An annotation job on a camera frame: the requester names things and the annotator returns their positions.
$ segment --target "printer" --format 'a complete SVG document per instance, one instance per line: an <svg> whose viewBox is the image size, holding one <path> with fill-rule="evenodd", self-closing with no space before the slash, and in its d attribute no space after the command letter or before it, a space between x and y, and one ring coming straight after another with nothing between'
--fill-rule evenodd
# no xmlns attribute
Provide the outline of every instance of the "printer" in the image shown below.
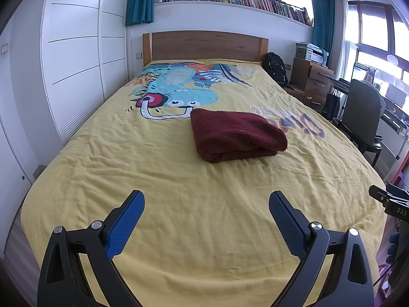
<svg viewBox="0 0 409 307"><path fill-rule="evenodd" d="M308 42L298 42L296 44L295 57L298 59L313 61L324 67L327 66L328 52L325 52L318 46Z"/></svg>

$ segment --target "cartoon dinosaur print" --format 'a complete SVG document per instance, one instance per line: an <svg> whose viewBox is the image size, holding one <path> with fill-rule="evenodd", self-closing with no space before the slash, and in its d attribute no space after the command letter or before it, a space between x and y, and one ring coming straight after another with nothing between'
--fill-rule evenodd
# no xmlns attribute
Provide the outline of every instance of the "cartoon dinosaur print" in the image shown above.
<svg viewBox="0 0 409 307"><path fill-rule="evenodd" d="M189 118L193 107L209 105L218 99L217 94L209 88L213 83L240 82L232 73L240 75L227 64L198 64L193 62L178 63L154 63L144 68L144 73L136 79L135 88L130 95L138 96L131 99L135 106L140 109L144 118L152 120L165 120L174 118ZM183 88L184 85L193 81L199 87ZM179 107L185 111L180 115L153 116L149 109L159 107Z"/></svg>

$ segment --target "bedspread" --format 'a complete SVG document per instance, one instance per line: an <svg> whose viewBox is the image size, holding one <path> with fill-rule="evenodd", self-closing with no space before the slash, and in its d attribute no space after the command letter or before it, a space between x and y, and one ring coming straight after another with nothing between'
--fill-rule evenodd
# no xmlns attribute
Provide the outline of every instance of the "bedspread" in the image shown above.
<svg viewBox="0 0 409 307"><path fill-rule="evenodd" d="M195 107L263 116L286 133L288 149L205 162L189 119ZM21 219L41 264L55 226L85 228L140 190L145 211L113 260L144 307L262 307L273 303L299 262L271 217L270 194L281 190L327 229L357 228L374 281L386 216L368 195L372 184L384 188L356 147L258 63L154 61L76 132L32 186ZM327 257L309 303L330 263Z"/></svg>

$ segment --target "white sheer curtain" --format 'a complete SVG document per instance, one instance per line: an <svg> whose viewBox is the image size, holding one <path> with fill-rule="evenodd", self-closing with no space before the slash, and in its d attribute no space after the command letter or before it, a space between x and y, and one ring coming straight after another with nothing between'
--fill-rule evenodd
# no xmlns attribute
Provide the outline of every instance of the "white sheer curtain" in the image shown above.
<svg viewBox="0 0 409 307"><path fill-rule="evenodd" d="M347 13L348 0L336 0L334 38L328 63L328 68L335 72L336 79L343 77L342 70L345 59L345 29Z"/></svg>

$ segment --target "metal screw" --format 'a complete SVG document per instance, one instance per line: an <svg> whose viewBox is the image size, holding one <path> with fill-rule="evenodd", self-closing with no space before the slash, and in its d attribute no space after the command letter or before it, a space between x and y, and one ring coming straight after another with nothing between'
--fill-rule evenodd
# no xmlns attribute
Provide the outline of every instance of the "metal screw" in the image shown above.
<svg viewBox="0 0 409 307"><path fill-rule="evenodd" d="M62 226L57 226L52 231L54 233L56 233L56 234L61 233L63 231L63 227Z"/></svg>
<svg viewBox="0 0 409 307"><path fill-rule="evenodd" d="M91 224L91 227L93 228L93 229L98 229L98 228L100 228L102 226L102 222L101 221L95 221L95 222L93 222L92 224Z"/></svg>
<svg viewBox="0 0 409 307"><path fill-rule="evenodd" d="M321 225L319 222L317 222L317 221L313 221L313 222L311 223L311 227L312 227L313 229L316 229L316 230L322 229L322 225Z"/></svg>
<svg viewBox="0 0 409 307"><path fill-rule="evenodd" d="M357 229L355 229L355 228L353 228L353 227L351 227L350 229L349 229L349 233L351 233L352 235L355 235L355 236L357 236L359 233L358 233L358 230Z"/></svg>

